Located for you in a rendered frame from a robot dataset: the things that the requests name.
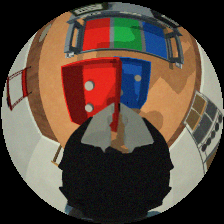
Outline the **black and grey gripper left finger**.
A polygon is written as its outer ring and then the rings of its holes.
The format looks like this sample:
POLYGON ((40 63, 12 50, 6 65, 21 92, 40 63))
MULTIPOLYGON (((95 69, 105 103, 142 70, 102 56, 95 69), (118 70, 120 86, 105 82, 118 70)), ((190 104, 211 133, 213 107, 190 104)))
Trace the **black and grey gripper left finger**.
POLYGON ((74 156, 94 152, 94 147, 105 149, 111 145, 111 127, 115 104, 112 103, 93 117, 89 117, 69 137, 63 157, 58 168, 63 170, 65 164, 74 156))

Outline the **red bin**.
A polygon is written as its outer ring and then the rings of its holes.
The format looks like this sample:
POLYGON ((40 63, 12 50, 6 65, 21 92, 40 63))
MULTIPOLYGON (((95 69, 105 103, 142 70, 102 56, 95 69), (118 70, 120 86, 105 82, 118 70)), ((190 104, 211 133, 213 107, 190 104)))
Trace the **red bin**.
POLYGON ((113 121, 109 126, 111 131, 117 133, 118 103, 121 96, 121 63, 119 57, 100 57, 61 66, 63 93, 71 122, 81 125, 115 100, 113 121), (93 81, 95 84, 91 91, 84 88, 87 81, 93 81), (85 110, 88 103, 94 106, 92 112, 85 110))

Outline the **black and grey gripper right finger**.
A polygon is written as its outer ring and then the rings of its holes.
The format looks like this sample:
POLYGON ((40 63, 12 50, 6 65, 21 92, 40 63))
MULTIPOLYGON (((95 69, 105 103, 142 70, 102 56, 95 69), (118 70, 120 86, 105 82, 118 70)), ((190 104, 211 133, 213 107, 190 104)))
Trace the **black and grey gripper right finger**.
POLYGON ((132 153, 135 147, 141 147, 141 152, 153 153, 163 158, 172 170, 174 166, 162 134, 145 117, 141 117, 123 103, 118 103, 118 106, 125 125, 123 141, 128 153, 132 153))

